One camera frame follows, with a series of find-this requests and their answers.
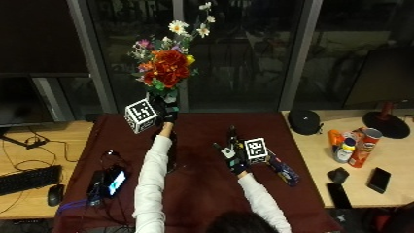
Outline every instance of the pink flower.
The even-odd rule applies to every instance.
[[[141,41],[137,41],[137,45],[143,48],[147,48],[151,45],[149,40],[143,39]]]

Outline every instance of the fiducial marker cube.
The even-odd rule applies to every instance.
[[[157,113],[148,99],[143,99],[127,106],[125,119],[136,134],[156,124]]]
[[[264,138],[256,138],[245,141],[245,149],[250,164],[265,162],[268,149],[264,143]]]

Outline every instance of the white bottle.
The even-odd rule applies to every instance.
[[[340,145],[336,151],[336,154],[334,154],[334,158],[337,162],[348,163],[349,158],[354,151],[354,144],[356,144],[356,141],[352,138],[345,138],[345,141]]]

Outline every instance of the red flower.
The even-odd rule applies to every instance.
[[[152,85],[153,78],[157,78],[165,88],[173,88],[191,74],[187,57],[177,50],[153,51],[153,54],[153,70],[145,73],[144,82]]]

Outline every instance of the dark hair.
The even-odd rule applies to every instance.
[[[216,218],[206,233],[278,233],[257,213],[226,212]]]

